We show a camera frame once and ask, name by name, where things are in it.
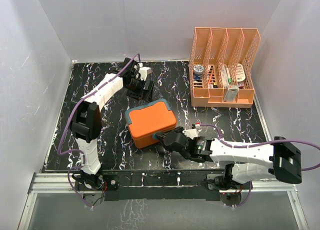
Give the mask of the orange medicine box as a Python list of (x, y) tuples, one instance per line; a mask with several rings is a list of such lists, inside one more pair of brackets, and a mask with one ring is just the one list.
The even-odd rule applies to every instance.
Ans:
[(135, 146), (142, 149), (157, 143), (155, 134), (176, 127), (177, 119), (172, 110), (167, 110), (163, 102), (129, 114), (132, 124), (127, 124)]

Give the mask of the teal divided tray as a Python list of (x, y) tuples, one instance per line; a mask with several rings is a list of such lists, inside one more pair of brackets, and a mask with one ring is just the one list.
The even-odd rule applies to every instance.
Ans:
[(151, 106), (155, 105), (156, 103), (164, 103), (165, 106), (166, 106), (166, 109), (167, 109), (168, 111), (171, 110), (171, 107), (170, 107), (170, 105), (169, 105), (169, 103), (168, 103), (168, 101), (167, 101), (166, 99), (164, 99), (164, 98), (157, 99), (157, 100), (154, 100), (154, 101), (149, 102), (149, 103), (147, 103), (147, 104), (144, 104), (144, 105), (140, 105), (140, 106), (136, 106), (136, 107), (127, 109), (127, 110), (125, 111), (125, 113), (124, 113), (126, 123), (129, 124), (129, 125), (132, 124), (132, 120), (131, 120), (131, 118), (130, 118), (130, 112), (135, 111), (135, 110), (142, 110), (142, 109), (151, 107)]

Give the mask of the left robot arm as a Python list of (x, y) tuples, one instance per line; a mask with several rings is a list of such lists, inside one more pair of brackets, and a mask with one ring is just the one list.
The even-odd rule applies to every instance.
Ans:
[(151, 102), (154, 82), (146, 85), (151, 72), (150, 67), (127, 57), (121, 66), (112, 66), (102, 81), (75, 103), (69, 129), (79, 149), (81, 168), (80, 175), (74, 179), (86, 188), (97, 190), (104, 184), (104, 178), (99, 174), (101, 162), (98, 156), (103, 107), (122, 89), (127, 90), (130, 98)]

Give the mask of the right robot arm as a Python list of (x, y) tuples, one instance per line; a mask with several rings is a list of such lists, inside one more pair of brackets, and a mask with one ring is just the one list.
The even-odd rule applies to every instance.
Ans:
[(206, 138), (195, 128), (177, 127), (157, 132), (166, 151), (178, 152), (183, 158), (198, 162), (227, 162), (223, 175), (208, 179), (218, 190), (229, 190), (251, 181), (275, 178), (287, 184), (302, 183), (301, 151), (282, 137), (267, 143), (225, 141)]

